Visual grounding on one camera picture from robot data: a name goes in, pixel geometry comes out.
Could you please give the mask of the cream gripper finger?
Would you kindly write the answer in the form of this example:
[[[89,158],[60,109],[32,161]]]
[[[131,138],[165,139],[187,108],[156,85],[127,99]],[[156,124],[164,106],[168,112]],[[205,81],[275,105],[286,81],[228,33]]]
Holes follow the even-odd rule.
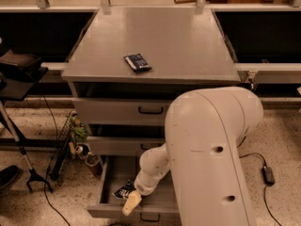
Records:
[[[122,208],[122,213],[124,216],[129,216],[134,209],[141,203],[142,197],[137,191],[132,191]]]

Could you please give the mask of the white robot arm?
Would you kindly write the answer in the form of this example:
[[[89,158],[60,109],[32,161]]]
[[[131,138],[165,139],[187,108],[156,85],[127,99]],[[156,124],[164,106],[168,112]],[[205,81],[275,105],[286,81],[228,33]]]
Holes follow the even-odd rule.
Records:
[[[130,215],[170,173],[182,226],[257,226],[237,144],[262,117],[261,101],[248,89],[179,96],[166,113],[165,144],[140,156],[135,191],[122,213]]]

